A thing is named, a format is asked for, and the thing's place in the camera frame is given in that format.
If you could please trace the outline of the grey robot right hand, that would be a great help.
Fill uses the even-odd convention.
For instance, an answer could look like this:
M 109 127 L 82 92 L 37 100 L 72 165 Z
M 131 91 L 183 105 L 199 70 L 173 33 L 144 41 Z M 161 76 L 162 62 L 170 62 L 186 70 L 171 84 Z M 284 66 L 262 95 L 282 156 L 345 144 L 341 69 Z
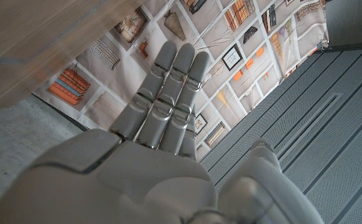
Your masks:
M 196 160 L 206 52 L 168 41 L 106 131 L 49 149 L 0 198 L 0 223 L 321 223 L 263 138 L 216 190 Z

